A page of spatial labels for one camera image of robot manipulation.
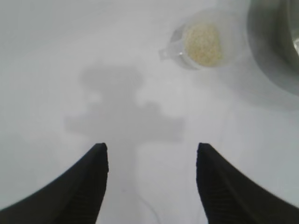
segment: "white surface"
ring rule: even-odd
[[[102,224],[205,223],[199,142],[299,205],[299,97],[264,75],[248,43],[222,69],[159,60],[177,24],[215,4],[2,0],[0,207],[43,187],[96,142],[108,144],[110,162]]]

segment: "uncooked rice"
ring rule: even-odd
[[[189,27],[184,44],[187,55],[200,65],[213,67],[222,59],[219,32],[213,24],[199,23]]]

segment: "metal pot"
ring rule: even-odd
[[[278,15],[278,40],[288,63],[299,72],[299,0],[282,0]]]

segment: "plastic cup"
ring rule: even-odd
[[[182,37],[179,41],[170,43],[160,51],[161,60],[182,57],[184,62],[193,69],[207,68],[192,60],[186,50],[184,40],[187,31],[194,25],[212,24],[219,33],[222,59],[212,67],[221,67],[235,60],[244,48],[244,29],[241,27],[238,16],[234,12],[222,9],[207,9],[196,13],[184,25]]]

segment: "measuring cup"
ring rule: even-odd
[[[159,52],[161,60],[181,57],[193,69],[206,68],[206,66],[192,60],[185,50],[186,34],[192,26],[198,24],[212,24],[219,33],[222,58],[212,67],[228,64],[239,56],[245,45],[245,40],[244,29],[238,21],[238,16],[230,11],[213,8],[198,12],[192,16],[184,25],[181,39],[177,42],[171,42],[165,49]]]

